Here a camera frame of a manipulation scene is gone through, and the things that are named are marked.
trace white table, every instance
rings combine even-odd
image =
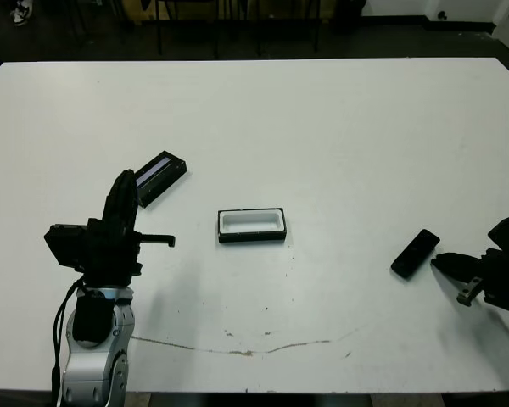
[[[423,227],[437,253],[480,255],[509,216],[495,59],[3,65],[0,388],[50,388],[78,275],[44,233],[100,217],[164,149],[189,173],[138,212],[177,245],[139,256],[134,335],[161,343],[131,340],[130,391],[509,389],[509,312],[462,307],[428,263],[389,271]],[[284,244],[217,242],[218,209],[276,206]]]

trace floor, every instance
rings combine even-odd
[[[214,59],[210,25],[164,23],[164,52],[159,55],[155,24],[121,27],[109,6],[83,1],[90,0],[80,0],[88,34],[77,41],[61,2],[35,0],[30,23],[14,27],[8,15],[8,0],[0,0],[0,59]],[[496,57],[509,69],[509,49],[486,32],[434,31],[419,24],[381,25],[370,21],[349,34],[335,34],[330,25],[322,24],[319,50],[315,52],[313,24],[303,20],[267,20],[260,28],[260,56],[256,32],[254,23],[222,23],[219,59]]]

